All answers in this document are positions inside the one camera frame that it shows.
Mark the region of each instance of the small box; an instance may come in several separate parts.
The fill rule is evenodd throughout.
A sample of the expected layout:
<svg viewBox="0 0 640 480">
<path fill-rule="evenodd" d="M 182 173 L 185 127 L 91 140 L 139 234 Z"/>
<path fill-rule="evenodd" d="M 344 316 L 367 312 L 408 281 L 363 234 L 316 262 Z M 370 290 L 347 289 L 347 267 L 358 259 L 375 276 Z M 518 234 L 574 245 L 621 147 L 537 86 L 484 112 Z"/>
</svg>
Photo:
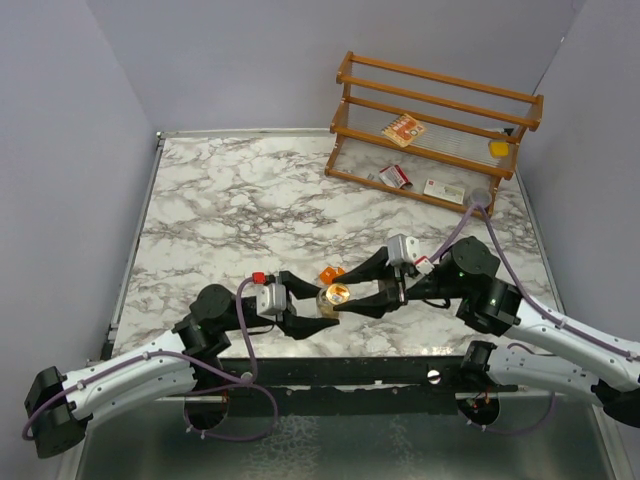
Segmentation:
<svg viewBox="0 0 640 480">
<path fill-rule="evenodd" d="M 390 167 L 385 167 L 380 170 L 378 174 L 380 180 L 385 185 L 389 185 L 394 188 L 404 188 L 404 187 L 412 187 L 413 184 L 407 177 L 407 174 L 404 173 L 400 165 L 391 165 Z"/>
<path fill-rule="evenodd" d="M 464 202 L 464 188 L 439 182 L 432 178 L 427 179 L 427 183 L 424 186 L 424 194 L 460 205 Z"/>
<path fill-rule="evenodd" d="M 391 122 L 387 128 L 382 130 L 382 133 L 396 145 L 406 147 L 426 130 L 424 125 L 405 113 Z"/>
</svg>

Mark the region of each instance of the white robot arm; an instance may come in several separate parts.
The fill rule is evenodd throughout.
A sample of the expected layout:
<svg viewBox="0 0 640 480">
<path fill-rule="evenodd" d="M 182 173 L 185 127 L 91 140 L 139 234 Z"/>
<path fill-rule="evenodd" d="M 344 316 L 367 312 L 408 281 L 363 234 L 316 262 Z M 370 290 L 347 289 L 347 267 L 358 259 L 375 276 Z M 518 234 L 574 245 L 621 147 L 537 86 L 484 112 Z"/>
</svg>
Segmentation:
<svg viewBox="0 0 640 480">
<path fill-rule="evenodd" d="M 457 362 L 455 370 L 463 379 L 453 388 L 469 392 L 468 388 L 477 388 L 478 378 L 484 386 L 528 385 L 602 406 L 614 419 L 640 427 L 640 344 L 571 319 L 529 297 L 521 286 L 495 278 L 500 260 L 474 237 L 459 240 L 434 257 L 439 260 L 436 265 L 422 254 L 413 237 L 391 238 L 372 258 L 335 279 L 341 283 L 378 280 L 379 293 L 334 309 L 381 318 L 412 300 L 449 308 L 451 299 L 461 299 L 456 316 L 472 329 L 526 342 L 553 355 L 474 341 L 461 364 L 459 359 L 451 360 Z M 257 363 L 247 328 L 277 326 L 285 335 L 302 340 L 339 323 L 296 315 L 291 294 L 313 298 L 320 289 L 290 272 L 254 274 L 253 281 L 263 285 L 257 297 L 242 298 L 242 285 L 236 296 L 221 285 L 209 285 L 190 306 L 191 313 L 171 331 L 120 357 L 66 375 L 55 367 L 40 372 L 25 401 L 29 421 L 23 437 L 35 440 L 38 455 L 46 458 L 80 442 L 87 430 L 156 398 L 203 386 L 219 389 L 225 381 L 251 383 L 251 378 L 243 381 L 222 370 L 217 355 L 230 345 L 226 331 L 243 331 L 255 375 Z M 421 376 L 415 383 L 429 388 L 424 381 Z"/>
<path fill-rule="evenodd" d="M 434 258 L 439 260 L 436 265 L 421 251 L 416 238 L 392 237 L 373 257 L 336 279 L 347 284 L 378 280 L 379 293 L 336 310 L 381 318 L 411 300 L 448 308 L 451 299 L 462 299 L 456 316 L 469 327 L 553 354 L 535 355 L 472 342 L 467 351 L 470 367 L 481 370 L 497 385 L 527 385 L 573 395 L 603 406 L 605 413 L 620 422 L 640 427 L 640 343 L 585 325 L 543 305 L 523 288 L 497 279 L 500 259 L 474 237 L 459 240 Z M 445 303 L 432 303 L 436 299 Z"/>
</svg>

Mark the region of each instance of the white wall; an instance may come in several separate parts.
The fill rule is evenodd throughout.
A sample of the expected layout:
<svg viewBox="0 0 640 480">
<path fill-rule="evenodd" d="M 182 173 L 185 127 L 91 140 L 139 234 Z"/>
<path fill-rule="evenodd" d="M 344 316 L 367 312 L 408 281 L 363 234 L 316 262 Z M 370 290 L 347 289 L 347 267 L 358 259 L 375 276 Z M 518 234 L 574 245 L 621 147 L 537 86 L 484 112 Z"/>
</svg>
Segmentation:
<svg viewBox="0 0 640 480">
<path fill-rule="evenodd" d="M 640 341 L 640 2 L 589 0 L 520 168 L 569 314 Z M 640 431 L 623 428 L 640 478 Z"/>
<path fill-rule="evenodd" d="M 42 480 L 22 402 L 99 353 L 155 139 L 83 1 L 0 13 L 0 478 Z"/>
<path fill-rule="evenodd" d="M 583 0 L 87 3 L 154 127 L 185 130 L 328 127 L 348 50 L 532 92 Z"/>
</svg>

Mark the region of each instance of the white marble table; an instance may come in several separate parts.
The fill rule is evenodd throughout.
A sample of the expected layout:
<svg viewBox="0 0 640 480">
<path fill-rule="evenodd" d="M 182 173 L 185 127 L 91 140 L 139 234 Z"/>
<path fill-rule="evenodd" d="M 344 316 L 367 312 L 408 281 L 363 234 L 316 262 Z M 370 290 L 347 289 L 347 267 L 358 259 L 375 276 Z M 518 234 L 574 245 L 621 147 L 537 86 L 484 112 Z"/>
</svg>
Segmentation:
<svg viewBox="0 0 640 480">
<path fill-rule="evenodd" d="M 399 163 L 417 191 L 427 175 L 467 186 L 487 183 L 452 167 L 352 142 L 345 144 L 337 168 L 366 176 Z M 427 252 L 435 252 L 461 215 L 325 177 L 333 143 L 328 134 L 168 138 L 114 354 L 171 328 L 210 283 L 235 291 L 253 271 L 285 269 L 315 282 L 327 265 L 349 270 L 396 233 L 418 237 Z M 493 223 L 524 285 L 555 305 L 515 178 L 500 186 Z M 491 243 L 477 219 L 470 220 L 462 235 Z M 508 278 L 504 267 L 498 276 Z M 297 307 L 301 314 L 315 315 L 313 300 L 298 302 Z M 462 354 L 471 340 L 484 337 L 456 319 L 455 308 L 457 303 L 442 311 L 415 302 L 380 320 L 344 314 L 340 326 L 308 340 L 295 341 L 274 331 L 254 337 L 254 345 L 262 357 Z M 223 355 L 245 356 L 240 335 L 232 333 L 230 338 L 233 346 Z M 503 338 L 494 341 L 507 343 Z"/>
</svg>

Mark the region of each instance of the wooden shelf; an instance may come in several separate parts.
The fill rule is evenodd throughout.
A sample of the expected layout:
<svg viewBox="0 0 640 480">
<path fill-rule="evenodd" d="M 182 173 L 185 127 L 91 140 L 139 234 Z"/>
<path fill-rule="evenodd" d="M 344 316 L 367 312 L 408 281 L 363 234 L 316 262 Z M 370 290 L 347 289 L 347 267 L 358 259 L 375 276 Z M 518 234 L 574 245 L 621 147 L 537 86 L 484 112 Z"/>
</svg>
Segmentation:
<svg viewBox="0 0 640 480">
<path fill-rule="evenodd" d="M 529 105 L 528 112 L 523 116 L 514 115 L 512 113 L 503 113 L 449 98 L 442 98 L 382 83 L 377 81 L 378 78 L 371 80 L 356 77 L 353 75 L 354 63 L 411 77 L 418 77 L 419 79 L 424 79 L 427 82 L 443 83 L 454 87 L 460 87 L 462 89 L 481 92 L 487 95 L 498 96 L 514 102 L 525 103 Z M 488 210 L 489 213 L 493 213 L 493 206 L 495 204 L 495 198 L 500 181 L 503 178 L 510 179 L 515 173 L 518 149 L 524 133 L 527 130 L 535 131 L 540 125 L 542 117 L 544 101 L 542 95 L 527 95 L 448 75 L 361 57 L 354 55 L 352 52 L 348 52 L 342 61 L 336 81 L 343 85 L 343 95 L 340 105 L 338 106 L 331 122 L 331 131 L 337 134 L 337 140 L 334 152 L 332 153 L 325 168 L 325 173 L 327 175 L 359 182 L 379 190 L 414 198 L 416 200 L 459 212 L 464 212 L 466 207 L 435 197 L 389 187 L 379 182 L 373 182 L 371 180 L 334 169 L 333 167 L 340 154 L 340 148 L 344 139 L 352 138 L 373 145 L 428 158 L 430 160 L 436 160 L 471 172 L 488 175 L 490 177 L 489 192 L 493 198 L 493 202 Z M 419 103 L 421 102 L 420 104 L 426 103 L 437 105 L 438 107 L 444 107 L 446 111 L 465 112 L 466 114 L 484 117 L 486 119 L 491 119 L 492 121 L 504 122 L 515 126 L 515 130 L 512 130 L 512 135 L 507 135 L 504 131 L 479 128 L 477 125 L 462 123 L 457 119 L 446 118 L 446 116 L 435 116 L 433 114 L 423 113 L 418 109 L 407 110 L 403 106 L 394 105 L 391 102 L 383 103 L 380 101 L 361 98 L 361 96 L 352 94 L 352 87 L 382 92 L 391 98 L 401 97 L 418 101 Z M 424 123 L 427 130 L 409 146 L 400 147 L 384 136 L 382 134 L 382 130 L 399 115 L 404 113 L 407 113 Z M 509 154 L 500 159 L 493 158 L 489 153 L 488 145 L 492 140 L 506 142 L 508 144 Z"/>
</svg>

